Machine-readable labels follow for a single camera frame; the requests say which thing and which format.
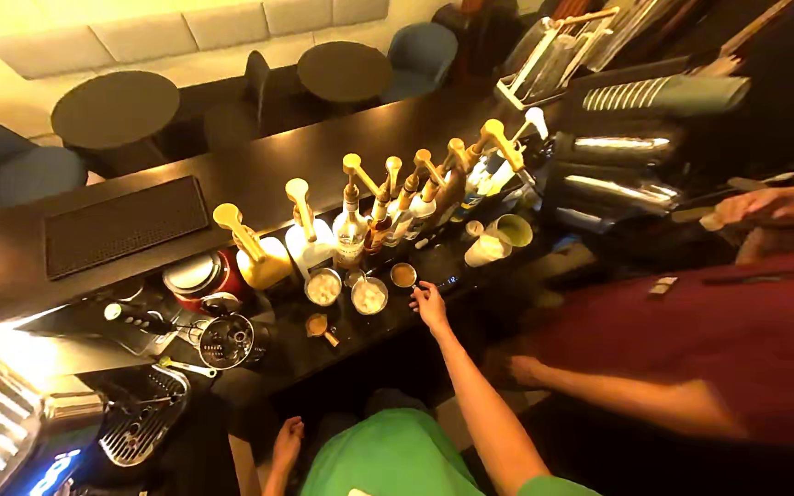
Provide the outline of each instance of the round table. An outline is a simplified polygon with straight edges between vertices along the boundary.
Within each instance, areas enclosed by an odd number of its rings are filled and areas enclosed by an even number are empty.
[[[391,62],[381,51],[354,41],[317,45],[302,54],[296,71],[308,91],[336,103],[368,101],[393,79]]]
[[[169,162],[153,136],[178,107],[179,89],[169,79],[123,71],[72,88],[54,107],[51,127],[65,145],[89,151],[120,175]]]

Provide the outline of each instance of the person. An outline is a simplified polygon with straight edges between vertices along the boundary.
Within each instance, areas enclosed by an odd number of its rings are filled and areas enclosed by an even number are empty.
[[[499,493],[595,495],[582,485],[550,474],[519,419],[456,339],[436,286],[419,284],[426,290],[416,288],[410,306],[421,314],[443,353],[461,414]],[[379,410],[329,439],[314,457],[302,494],[482,494],[455,446],[423,409]],[[303,436],[300,417],[284,422],[274,445],[265,496],[283,494]]]
[[[749,223],[737,265],[653,294],[662,276],[589,287],[526,336],[509,377],[673,432],[794,445],[794,187],[723,200]]]

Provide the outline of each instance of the countertop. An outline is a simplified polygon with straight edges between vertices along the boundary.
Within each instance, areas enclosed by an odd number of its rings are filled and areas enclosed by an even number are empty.
[[[471,218],[487,222],[506,213],[500,198],[492,199],[481,204]],[[297,287],[294,298],[274,303],[275,324],[270,328],[271,342],[258,364],[223,371],[213,380],[197,377],[204,382],[214,383],[215,393],[233,404],[269,396],[396,333],[423,325],[419,316],[408,306],[409,289],[396,287],[390,281],[388,274],[394,263],[409,262],[416,268],[422,281],[442,282],[448,276],[457,277],[453,286],[442,290],[444,299],[449,303],[470,291],[485,290],[488,282],[496,276],[516,270],[548,253],[561,235],[556,231],[539,230],[533,225],[536,232],[529,246],[514,249],[513,254],[506,259],[480,267],[468,267],[464,264],[463,256],[473,241],[460,239],[462,227],[463,224],[450,226],[424,249],[417,250],[411,242],[402,242],[396,251],[388,254],[387,263],[374,269],[371,274],[379,277],[388,288],[388,302],[380,313],[362,315],[357,312],[350,301],[350,289],[346,287],[336,304],[329,307],[313,304],[304,297],[301,286]],[[284,231],[273,232],[272,236],[282,238]],[[334,334],[340,341],[338,346],[331,346],[322,337],[311,338],[306,335],[305,320],[314,313],[325,313],[329,325],[336,327]],[[174,340],[165,353],[175,360],[204,366],[197,351],[182,339]]]
[[[372,178],[382,181],[388,156],[403,159],[403,177],[409,174],[407,169],[411,169],[418,148],[428,148],[435,161],[442,160],[448,140],[476,141],[488,118],[502,119],[506,132],[512,134],[522,123],[522,113],[498,101],[492,88],[490,80],[449,86],[426,96],[248,141],[227,152],[207,153],[0,210],[0,322],[76,301],[114,282],[232,243],[228,231],[214,224],[52,282],[45,274],[46,216],[194,175],[208,212],[221,203],[235,203],[244,213],[244,224],[262,232],[274,231],[292,218],[293,204],[283,191],[292,177],[303,177],[311,185],[309,200],[315,210],[341,204],[345,185],[341,158],[345,153],[360,154]]]

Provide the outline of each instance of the hand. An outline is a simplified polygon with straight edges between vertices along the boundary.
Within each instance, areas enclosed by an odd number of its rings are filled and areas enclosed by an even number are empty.
[[[299,447],[305,437],[305,424],[301,417],[288,418],[278,433],[272,453],[272,471],[281,470],[286,476],[293,469],[295,459],[299,457]]]
[[[507,359],[507,370],[520,386],[543,388],[544,383],[535,375],[541,367],[544,364],[532,356],[513,355]]]
[[[447,304],[443,301],[443,297],[440,296],[435,284],[425,281],[419,281],[418,283],[427,290],[423,291],[416,287],[412,292],[412,298],[414,299],[409,302],[409,308],[421,314],[422,321],[425,321],[434,337],[440,337],[442,332],[447,332],[449,329]]]
[[[765,228],[794,226],[794,186],[729,197],[715,206],[715,217],[722,224],[750,220]]]

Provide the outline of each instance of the black rubber mat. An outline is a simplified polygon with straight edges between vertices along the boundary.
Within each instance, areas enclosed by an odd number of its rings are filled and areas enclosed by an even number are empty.
[[[47,217],[48,278],[59,279],[135,254],[209,223],[193,175]]]

